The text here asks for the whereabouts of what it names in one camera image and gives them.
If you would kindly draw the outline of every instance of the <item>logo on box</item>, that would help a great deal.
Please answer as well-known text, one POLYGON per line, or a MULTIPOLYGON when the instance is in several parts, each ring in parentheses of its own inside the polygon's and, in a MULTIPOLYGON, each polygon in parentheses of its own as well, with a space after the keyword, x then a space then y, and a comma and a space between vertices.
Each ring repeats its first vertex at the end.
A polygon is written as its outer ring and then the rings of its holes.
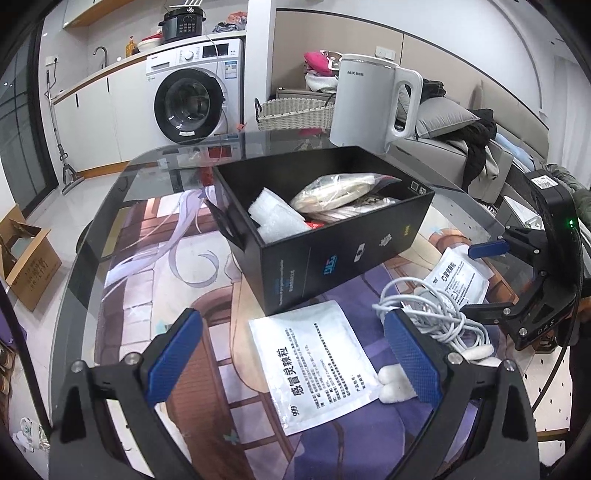
POLYGON ((382 241, 379 243, 379 246, 385 247, 386 245, 388 245, 390 243, 391 239, 392 239, 392 235, 390 235, 390 234, 386 235, 384 238, 382 238, 382 241))
POLYGON ((335 271, 336 258, 337 256, 333 255, 326 261, 326 264, 324 265, 324 275, 330 275, 335 271))
POLYGON ((353 263, 357 263, 361 259, 363 252, 365 252, 365 244, 361 244, 357 247, 357 253, 355 254, 355 260, 353 260, 353 263))

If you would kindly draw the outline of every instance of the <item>door frame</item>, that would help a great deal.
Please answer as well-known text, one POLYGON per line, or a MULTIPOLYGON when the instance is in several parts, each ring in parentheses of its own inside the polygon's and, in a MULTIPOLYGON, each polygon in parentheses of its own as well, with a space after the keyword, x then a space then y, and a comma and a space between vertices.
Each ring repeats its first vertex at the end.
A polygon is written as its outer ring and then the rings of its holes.
POLYGON ((27 56, 27 93, 29 119, 31 122, 31 133, 33 135, 33 144, 39 160, 41 172, 46 183, 35 198, 22 208, 24 217, 28 217, 39 204, 59 186, 56 171, 51 162, 47 140, 45 138, 45 129, 43 128, 43 119, 41 117, 41 102, 39 96, 39 53, 41 48, 41 37, 43 34, 44 19, 33 28, 31 32, 31 42, 27 56))

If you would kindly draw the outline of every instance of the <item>baseboard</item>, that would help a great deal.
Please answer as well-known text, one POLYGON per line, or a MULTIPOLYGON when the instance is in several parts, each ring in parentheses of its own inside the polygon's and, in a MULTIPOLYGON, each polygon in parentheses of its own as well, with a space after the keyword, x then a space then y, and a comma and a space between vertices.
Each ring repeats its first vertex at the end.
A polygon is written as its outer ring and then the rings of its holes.
POLYGON ((117 163, 109 163, 107 165, 101 165, 100 167, 89 168, 88 170, 80 170, 78 175, 82 175, 86 179, 92 179, 94 177, 100 177, 102 175, 110 175, 112 173, 120 173, 125 170, 125 167, 129 163, 127 161, 120 161, 117 163))

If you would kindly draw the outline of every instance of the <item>gray sofa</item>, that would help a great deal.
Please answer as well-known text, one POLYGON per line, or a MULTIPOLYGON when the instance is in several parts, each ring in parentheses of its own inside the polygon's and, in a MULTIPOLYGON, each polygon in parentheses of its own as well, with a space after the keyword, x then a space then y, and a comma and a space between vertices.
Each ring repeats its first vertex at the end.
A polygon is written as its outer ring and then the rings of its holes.
MULTIPOLYGON (((488 78, 481 79, 472 91, 468 107, 492 109, 497 131, 532 155, 538 165, 546 163, 547 127, 505 89, 488 78)), ((457 148, 428 138, 402 140, 397 142, 397 146, 419 158, 455 185, 461 185, 466 156, 457 148)), ((489 148, 499 167, 499 174, 494 180, 477 177, 470 184, 468 193, 486 203, 495 203, 499 195, 509 196, 519 202, 521 197, 505 182, 513 155, 495 141, 490 142, 489 148)))
MULTIPOLYGON (((396 142, 396 145, 417 157, 453 184, 458 186, 462 184, 466 154, 458 148, 431 138, 401 140, 396 142)), ((475 178, 468 188, 468 193, 483 202, 495 203, 505 183, 513 155, 496 142, 491 142, 489 149, 499 167, 499 174, 495 180, 475 178)))

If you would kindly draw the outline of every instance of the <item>open box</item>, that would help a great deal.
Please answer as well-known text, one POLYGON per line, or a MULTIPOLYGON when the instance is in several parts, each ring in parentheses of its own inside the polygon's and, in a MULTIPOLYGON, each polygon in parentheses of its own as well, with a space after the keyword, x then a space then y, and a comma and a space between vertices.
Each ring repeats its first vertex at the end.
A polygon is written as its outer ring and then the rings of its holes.
POLYGON ((359 148, 309 150, 218 165, 210 205, 263 311, 294 307, 408 249, 431 204, 427 185, 359 148), (320 176, 381 173, 401 182, 379 194, 400 202, 265 244, 248 208, 266 187, 286 202, 320 176))
POLYGON ((61 265, 47 239, 50 231, 26 223, 18 205, 0 222, 0 274, 30 311, 61 265))

